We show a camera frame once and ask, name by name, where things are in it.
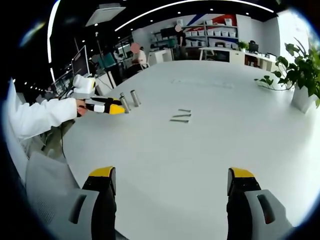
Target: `computer monitor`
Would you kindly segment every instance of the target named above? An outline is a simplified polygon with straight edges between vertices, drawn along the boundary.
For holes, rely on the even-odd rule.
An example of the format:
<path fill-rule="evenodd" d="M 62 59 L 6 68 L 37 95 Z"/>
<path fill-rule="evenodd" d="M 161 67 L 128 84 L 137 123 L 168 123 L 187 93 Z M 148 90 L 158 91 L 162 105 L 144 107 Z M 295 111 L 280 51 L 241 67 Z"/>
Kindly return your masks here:
<path fill-rule="evenodd" d="M 73 75 L 81 75 L 83 77 L 90 76 L 87 48 L 86 45 L 81 48 L 71 61 Z"/>
<path fill-rule="evenodd" d="M 253 42 L 249 43 L 249 50 L 248 51 L 250 53 L 258 52 L 258 50 L 259 50 L 259 45 L 258 44 L 255 44 Z"/>
<path fill-rule="evenodd" d="M 161 29 L 160 33 L 162 38 L 169 38 L 171 36 L 177 35 L 177 31 L 174 27 Z"/>

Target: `white jacket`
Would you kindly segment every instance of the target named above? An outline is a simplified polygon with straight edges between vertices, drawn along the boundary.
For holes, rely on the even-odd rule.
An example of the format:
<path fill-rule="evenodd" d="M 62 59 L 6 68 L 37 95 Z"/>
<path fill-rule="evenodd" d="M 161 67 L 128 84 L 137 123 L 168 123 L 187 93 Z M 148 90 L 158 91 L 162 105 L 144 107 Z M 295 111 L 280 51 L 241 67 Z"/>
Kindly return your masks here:
<path fill-rule="evenodd" d="M 26 182 L 28 156 L 21 141 L 32 138 L 77 117 L 74 98 L 44 100 L 41 104 L 22 104 L 11 81 L 3 110 L 3 131 L 11 159 L 23 184 Z"/>

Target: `standing person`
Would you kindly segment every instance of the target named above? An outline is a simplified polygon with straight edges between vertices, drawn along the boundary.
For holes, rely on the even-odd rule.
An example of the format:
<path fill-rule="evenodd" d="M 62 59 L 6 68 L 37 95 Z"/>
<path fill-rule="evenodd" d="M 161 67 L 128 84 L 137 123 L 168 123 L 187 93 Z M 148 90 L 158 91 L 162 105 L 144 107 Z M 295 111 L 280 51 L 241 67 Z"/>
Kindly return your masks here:
<path fill-rule="evenodd" d="M 186 60 L 187 59 L 186 34 L 184 33 L 184 31 L 182 31 L 182 28 L 179 24 L 175 26 L 175 30 L 177 31 L 176 37 L 177 37 L 178 46 L 179 46 L 179 60 Z"/>
<path fill-rule="evenodd" d="M 126 70 L 127 78 L 131 78 L 142 69 L 147 68 L 147 56 L 143 47 L 140 47 L 138 53 L 135 53 L 132 58 L 132 66 Z"/>

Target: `metal rod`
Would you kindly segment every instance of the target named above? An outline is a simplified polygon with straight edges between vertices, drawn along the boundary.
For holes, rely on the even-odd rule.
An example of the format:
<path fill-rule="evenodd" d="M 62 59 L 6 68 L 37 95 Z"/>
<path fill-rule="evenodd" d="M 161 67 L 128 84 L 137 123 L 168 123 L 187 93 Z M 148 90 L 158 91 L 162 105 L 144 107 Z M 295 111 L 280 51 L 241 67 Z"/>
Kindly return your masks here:
<path fill-rule="evenodd" d="M 185 109 L 178 109 L 178 111 L 182 111 L 182 112 L 187 112 L 187 113 L 191 113 L 191 110 L 185 110 Z"/>
<path fill-rule="evenodd" d="M 183 114 L 183 115 L 174 115 L 173 118 L 179 118 L 179 117 L 191 117 L 191 114 Z"/>
<path fill-rule="evenodd" d="M 139 101 L 139 98 L 138 98 L 138 96 L 136 94 L 136 91 L 132 90 L 130 93 L 131 93 L 131 96 L 132 96 L 132 99 L 133 99 L 133 102 L 134 102 L 134 106 L 135 107 L 139 107 L 141 102 Z"/>
<path fill-rule="evenodd" d="M 128 105 L 128 103 L 127 103 L 127 101 L 126 101 L 126 99 L 125 99 L 125 97 L 120 97 L 120 101 L 121 101 L 121 103 L 122 103 L 122 106 L 124 107 L 124 110 L 125 110 L 125 113 L 126 114 L 128 114 L 128 113 L 130 113 L 130 107 L 129 107 L 129 105 Z"/>
<path fill-rule="evenodd" d="M 181 122 L 187 124 L 189 120 L 178 120 L 178 119 L 170 119 L 171 122 Z"/>

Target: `blue stripe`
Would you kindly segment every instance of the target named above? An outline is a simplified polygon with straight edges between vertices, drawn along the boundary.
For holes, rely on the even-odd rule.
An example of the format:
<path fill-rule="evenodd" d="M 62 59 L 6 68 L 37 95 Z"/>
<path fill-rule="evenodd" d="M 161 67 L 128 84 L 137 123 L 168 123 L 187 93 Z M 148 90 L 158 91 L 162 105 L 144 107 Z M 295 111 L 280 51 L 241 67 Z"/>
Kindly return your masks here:
<path fill-rule="evenodd" d="M 192 24 L 194 24 L 196 21 L 198 21 L 200 18 L 202 18 L 204 15 L 206 15 L 206 14 L 197 14 L 197 15 L 195 15 L 192 19 L 191 19 L 191 21 L 187 24 L 187 26 L 190 26 L 190 25 L 192 25 Z"/>

